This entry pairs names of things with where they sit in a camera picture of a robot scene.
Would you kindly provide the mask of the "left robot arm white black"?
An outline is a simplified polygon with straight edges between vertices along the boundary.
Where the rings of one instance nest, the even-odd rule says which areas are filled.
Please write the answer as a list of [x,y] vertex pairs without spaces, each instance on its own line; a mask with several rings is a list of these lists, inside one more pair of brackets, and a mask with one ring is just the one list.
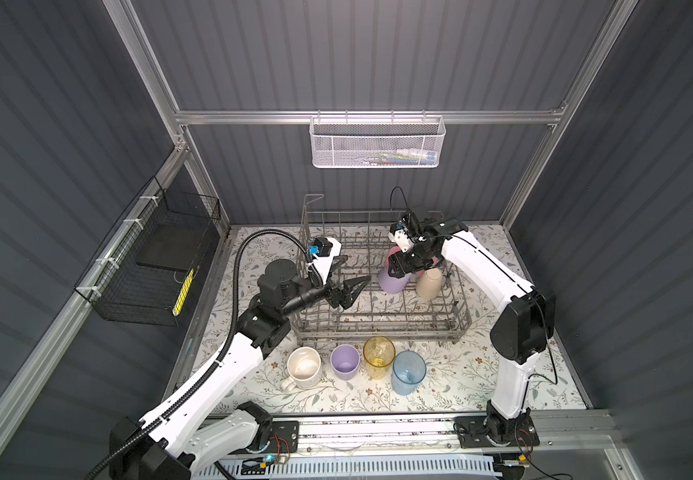
[[[241,310],[242,255],[252,241],[268,235],[290,240],[300,250],[306,270],[300,271],[292,260],[272,261],[258,277],[258,293]],[[274,228],[246,237],[232,267],[232,318],[226,341],[160,405],[136,421],[118,422],[110,433],[108,456],[88,472],[88,478],[106,471],[112,479],[190,479],[234,451],[264,446],[272,434],[272,416],[252,402],[218,422],[206,425],[204,420],[288,336],[292,315],[322,301],[334,309],[348,309],[356,302],[371,278],[354,277],[337,284],[330,272],[344,261],[342,244],[333,237],[320,236],[303,244]]]

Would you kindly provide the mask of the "white vented front panel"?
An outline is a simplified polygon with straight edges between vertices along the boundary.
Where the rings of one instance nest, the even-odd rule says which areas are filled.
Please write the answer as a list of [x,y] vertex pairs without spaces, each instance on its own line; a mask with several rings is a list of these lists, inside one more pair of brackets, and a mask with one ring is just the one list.
[[300,456],[264,469],[251,468],[247,459],[236,458],[222,461],[222,467],[234,479],[502,478],[492,458],[469,454]]

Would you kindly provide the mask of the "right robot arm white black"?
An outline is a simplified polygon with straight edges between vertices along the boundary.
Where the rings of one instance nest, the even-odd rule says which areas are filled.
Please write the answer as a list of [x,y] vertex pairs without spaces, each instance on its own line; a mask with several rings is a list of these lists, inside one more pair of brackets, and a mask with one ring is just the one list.
[[496,386],[486,404],[484,433],[506,446],[529,427],[526,395],[530,380],[554,332],[555,297],[539,291],[492,255],[456,219],[422,219],[407,210],[390,226],[388,238],[400,250],[389,256],[388,273],[400,278],[448,262],[464,273],[497,308],[490,329],[499,355]]

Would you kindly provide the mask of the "blue transparent cup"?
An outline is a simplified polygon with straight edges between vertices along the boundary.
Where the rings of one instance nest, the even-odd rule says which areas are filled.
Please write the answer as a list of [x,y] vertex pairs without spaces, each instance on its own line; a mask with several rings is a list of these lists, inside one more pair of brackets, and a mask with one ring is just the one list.
[[417,352],[402,351],[392,363],[392,390],[401,396],[412,394],[420,386],[426,373],[426,363]]

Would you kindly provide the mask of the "beige plastic cup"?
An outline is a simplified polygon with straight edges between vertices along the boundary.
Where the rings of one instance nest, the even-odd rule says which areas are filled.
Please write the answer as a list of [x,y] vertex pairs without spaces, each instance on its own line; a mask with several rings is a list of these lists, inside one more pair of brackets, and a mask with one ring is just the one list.
[[425,301],[438,296],[445,283],[445,276],[439,268],[431,268],[421,272],[416,280],[416,295]]

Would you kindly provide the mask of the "white mesh wall basket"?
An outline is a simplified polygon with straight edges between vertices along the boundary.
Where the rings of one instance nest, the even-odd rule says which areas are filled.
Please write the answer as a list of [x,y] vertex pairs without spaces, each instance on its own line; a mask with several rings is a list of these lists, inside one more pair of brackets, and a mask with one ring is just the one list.
[[308,133],[316,168],[432,169],[384,164],[378,161],[378,154],[398,149],[434,150],[439,165],[446,125],[439,116],[316,116],[310,120]]

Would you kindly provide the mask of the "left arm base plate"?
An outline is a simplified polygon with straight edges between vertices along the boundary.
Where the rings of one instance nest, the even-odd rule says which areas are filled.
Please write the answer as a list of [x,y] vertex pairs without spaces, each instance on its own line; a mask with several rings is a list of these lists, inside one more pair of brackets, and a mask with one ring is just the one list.
[[232,451],[232,455],[274,454],[278,449],[281,449],[282,453],[294,453],[298,451],[298,436],[300,422],[274,420],[268,425],[260,426],[250,445]]

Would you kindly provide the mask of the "items in white basket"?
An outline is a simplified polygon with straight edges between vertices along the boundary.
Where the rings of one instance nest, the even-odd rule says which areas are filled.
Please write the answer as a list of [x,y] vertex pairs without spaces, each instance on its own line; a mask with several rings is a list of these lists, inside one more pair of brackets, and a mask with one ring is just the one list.
[[378,161],[388,165],[415,165],[434,168],[438,166],[438,152],[425,149],[398,149],[380,152]]

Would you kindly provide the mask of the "yellow transparent cup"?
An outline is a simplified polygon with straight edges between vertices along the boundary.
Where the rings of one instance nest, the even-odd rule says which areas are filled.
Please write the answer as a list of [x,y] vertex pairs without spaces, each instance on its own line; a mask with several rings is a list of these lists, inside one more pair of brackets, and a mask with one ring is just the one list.
[[382,379],[390,374],[396,349],[393,342],[385,336],[372,336],[362,348],[365,370],[372,380]]

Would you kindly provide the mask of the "floral table mat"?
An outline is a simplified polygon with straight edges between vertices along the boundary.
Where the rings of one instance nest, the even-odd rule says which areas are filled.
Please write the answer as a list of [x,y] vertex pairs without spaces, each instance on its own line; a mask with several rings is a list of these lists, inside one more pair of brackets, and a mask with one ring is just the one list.
[[[260,227],[240,228],[238,239],[232,241],[228,266],[218,266],[218,280],[212,284],[218,286],[218,293],[210,294],[210,317],[206,320],[206,329],[200,340],[186,342],[186,347],[190,348],[188,354],[194,354],[194,359],[186,360],[186,366],[180,367],[180,379],[176,380],[176,386],[180,387],[190,375],[198,371],[226,340],[232,310],[230,302],[234,256],[242,240],[258,230]],[[475,224],[470,225],[469,230],[497,259],[517,274],[524,274],[507,233],[501,226]],[[252,292],[256,292],[256,279],[262,273],[262,269],[272,260],[292,259],[296,252],[298,250],[288,240],[278,236],[264,236],[248,246],[242,257],[243,270],[240,272],[242,309],[246,308]],[[366,340],[314,344],[301,342],[296,337],[296,332],[292,331],[262,365],[244,376],[234,389],[226,394],[214,409],[214,413],[228,413],[246,401],[253,401],[265,410],[278,414],[483,411],[496,384],[498,358],[489,340],[489,330],[494,326],[498,315],[485,293],[468,277],[461,275],[472,324],[458,342],[400,340],[388,337],[397,353],[405,350],[415,351],[426,363],[426,376],[412,394],[396,394],[390,384],[390,374],[382,379],[370,379],[365,370],[364,359],[360,360],[360,368],[352,380],[344,381],[336,377],[330,366],[332,350],[342,344],[353,345],[361,358],[362,346]],[[536,368],[537,372],[548,377],[548,380],[538,376],[531,380],[526,405],[532,410],[584,410],[586,404],[572,379],[556,338],[549,340],[549,347],[554,366],[557,367],[558,386],[552,386],[551,383],[554,369],[549,354],[542,353]],[[294,388],[290,392],[283,392],[280,384],[288,378],[286,362],[290,354],[302,346],[314,348],[320,354],[322,380],[314,388]]]

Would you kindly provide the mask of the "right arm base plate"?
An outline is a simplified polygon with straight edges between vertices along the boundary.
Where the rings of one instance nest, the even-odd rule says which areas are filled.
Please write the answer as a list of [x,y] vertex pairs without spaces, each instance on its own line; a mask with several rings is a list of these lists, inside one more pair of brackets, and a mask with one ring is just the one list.
[[519,446],[531,449],[540,444],[529,414],[506,420],[495,414],[458,416],[453,420],[453,432],[462,448]]

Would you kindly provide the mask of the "large lilac plastic cup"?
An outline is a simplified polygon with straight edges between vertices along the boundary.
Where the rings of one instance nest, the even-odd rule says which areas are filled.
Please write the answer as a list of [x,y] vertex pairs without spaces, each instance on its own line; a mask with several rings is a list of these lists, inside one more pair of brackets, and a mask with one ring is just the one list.
[[393,277],[389,274],[389,269],[384,267],[378,274],[378,285],[386,294],[400,294],[412,278],[411,274],[406,274],[402,278]]

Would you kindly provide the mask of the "white ceramic mug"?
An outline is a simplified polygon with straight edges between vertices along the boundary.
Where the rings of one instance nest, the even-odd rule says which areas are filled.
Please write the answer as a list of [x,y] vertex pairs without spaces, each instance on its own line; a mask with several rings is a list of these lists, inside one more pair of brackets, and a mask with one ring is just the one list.
[[314,388],[322,380],[322,358],[314,348],[300,347],[294,350],[286,362],[286,368],[288,378],[280,384],[283,392],[290,392],[294,388]]

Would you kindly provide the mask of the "yellow brush in basket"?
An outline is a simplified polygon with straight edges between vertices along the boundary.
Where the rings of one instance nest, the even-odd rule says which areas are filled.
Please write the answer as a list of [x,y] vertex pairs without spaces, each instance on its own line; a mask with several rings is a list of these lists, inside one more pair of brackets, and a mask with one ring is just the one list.
[[194,273],[196,272],[190,269],[188,274],[184,276],[184,281],[180,283],[182,287],[180,287],[176,302],[174,302],[174,306],[172,306],[172,316],[174,317],[178,317],[182,314],[182,309],[184,309],[184,304],[186,304],[186,299],[188,299],[188,293],[190,293],[190,287],[192,287],[192,282],[194,282]]

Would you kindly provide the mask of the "small lilac plastic cup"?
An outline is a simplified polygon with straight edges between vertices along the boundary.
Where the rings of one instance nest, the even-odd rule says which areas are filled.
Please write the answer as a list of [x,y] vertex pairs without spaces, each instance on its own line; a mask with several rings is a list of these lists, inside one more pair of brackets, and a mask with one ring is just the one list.
[[330,354],[330,366],[337,378],[352,380],[359,370],[360,353],[353,345],[338,345]]

